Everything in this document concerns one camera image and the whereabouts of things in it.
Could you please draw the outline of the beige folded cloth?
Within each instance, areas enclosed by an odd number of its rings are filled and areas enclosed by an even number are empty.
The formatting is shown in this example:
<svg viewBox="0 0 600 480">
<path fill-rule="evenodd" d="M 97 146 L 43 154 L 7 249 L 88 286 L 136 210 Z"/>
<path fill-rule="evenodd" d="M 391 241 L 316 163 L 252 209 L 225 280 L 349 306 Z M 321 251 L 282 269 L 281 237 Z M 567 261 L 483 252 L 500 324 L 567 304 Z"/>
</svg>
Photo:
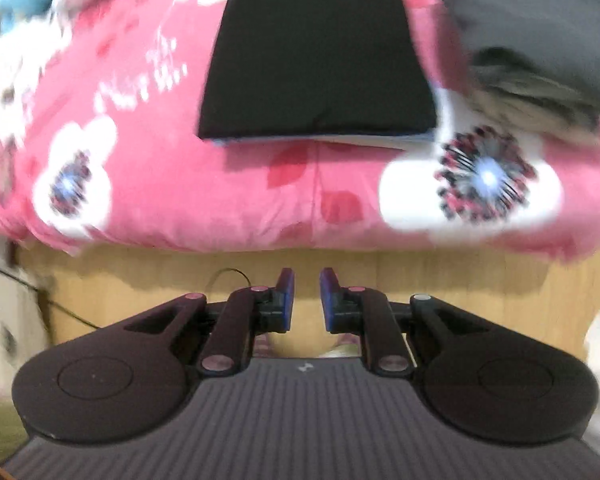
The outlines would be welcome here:
<svg viewBox="0 0 600 480">
<path fill-rule="evenodd" d="M 406 151 L 412 145 L 425 145 L 434 142 L 434 135 L 432 133 L 419 133 L 414 134 L 414 136 L 311 136 L 311 140 L 337 145 Z"/>
</svg>

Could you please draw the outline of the dark grey folded garment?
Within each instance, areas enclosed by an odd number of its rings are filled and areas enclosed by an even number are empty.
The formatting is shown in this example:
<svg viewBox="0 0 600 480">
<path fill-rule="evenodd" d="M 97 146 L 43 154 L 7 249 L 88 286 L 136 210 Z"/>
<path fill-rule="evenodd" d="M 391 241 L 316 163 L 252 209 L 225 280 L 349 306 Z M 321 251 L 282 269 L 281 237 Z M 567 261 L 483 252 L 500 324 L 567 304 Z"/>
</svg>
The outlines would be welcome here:
<svg viewBox="0 0 600 480">
<path fill-rule="evenodd" d="M 442 0 L 484 91 L 600 114 L 600 0 Z"/>
</svg>

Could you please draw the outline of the pink floral bed blanket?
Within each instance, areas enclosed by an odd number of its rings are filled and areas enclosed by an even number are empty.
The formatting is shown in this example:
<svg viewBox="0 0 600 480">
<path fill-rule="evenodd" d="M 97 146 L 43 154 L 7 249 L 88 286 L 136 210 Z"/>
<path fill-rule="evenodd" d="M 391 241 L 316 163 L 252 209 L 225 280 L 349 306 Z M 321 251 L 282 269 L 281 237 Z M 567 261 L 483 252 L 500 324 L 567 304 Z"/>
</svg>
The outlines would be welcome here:
<svg viewBox="0 0 600 480">
<path fill-rule="evenodd" d="M 215 144 L 198 106 L 226 0 L 97 0 L 15 99 L 0 234 L 193 252 L 486 243 L 572 259 L 600 247 L 600 148 L 504 130 L 463 98 L 440 0 L 403 0 L 441 106 L 430 142 Z"/>
</svg>

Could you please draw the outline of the light blue folded cloth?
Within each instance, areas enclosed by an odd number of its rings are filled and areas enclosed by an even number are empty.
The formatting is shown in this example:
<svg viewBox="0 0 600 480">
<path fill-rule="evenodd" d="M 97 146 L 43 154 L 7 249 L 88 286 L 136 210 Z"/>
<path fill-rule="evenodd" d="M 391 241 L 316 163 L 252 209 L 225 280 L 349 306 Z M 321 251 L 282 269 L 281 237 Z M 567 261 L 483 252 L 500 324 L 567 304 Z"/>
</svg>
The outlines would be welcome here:
<svg viewBox="0 0 600 480">
<path fill-rule="evenodd" d="M 402 150 L 410 143 L 429 143 L 436 140 L 436 129 L 416 133 L 312 133 L 312 134 L 261 134 L 260 136 L 230 136 L 224 139 L 208 139 L 208 142 L 227 145 L 239 142 L 291 142 L 317 141 L 348 145 L 374 146 L 375 148 L 395 148 Z"/>
</svg>

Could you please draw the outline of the checkered folded cloth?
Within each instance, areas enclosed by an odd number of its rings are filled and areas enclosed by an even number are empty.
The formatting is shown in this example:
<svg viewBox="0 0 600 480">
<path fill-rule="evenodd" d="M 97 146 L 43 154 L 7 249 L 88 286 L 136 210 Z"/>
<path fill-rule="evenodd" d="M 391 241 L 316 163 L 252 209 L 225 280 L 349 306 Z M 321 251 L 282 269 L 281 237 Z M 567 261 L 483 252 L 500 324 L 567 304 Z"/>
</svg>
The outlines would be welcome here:
<svg viewBox="0 0 600 480">
<path fill-rule="evenodd" d="M 581 92 L 519 67 L 473 70 L 468 100 L 506 127 L 600 148 L 600 110 Z"/>
</svg>

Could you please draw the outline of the black garment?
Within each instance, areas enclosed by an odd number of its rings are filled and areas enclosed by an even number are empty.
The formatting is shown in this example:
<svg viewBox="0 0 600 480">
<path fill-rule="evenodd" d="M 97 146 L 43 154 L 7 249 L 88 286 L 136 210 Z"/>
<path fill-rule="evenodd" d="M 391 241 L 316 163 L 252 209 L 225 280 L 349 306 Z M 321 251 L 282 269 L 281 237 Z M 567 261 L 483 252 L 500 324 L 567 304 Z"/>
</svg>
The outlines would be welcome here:
<svg viewBox="0 0 600 480">
<path fill-rule="evenodd" d="M 201 139 L 411 136 L 437 122 L 403 0 L 227 0 Z"/>
</svg>

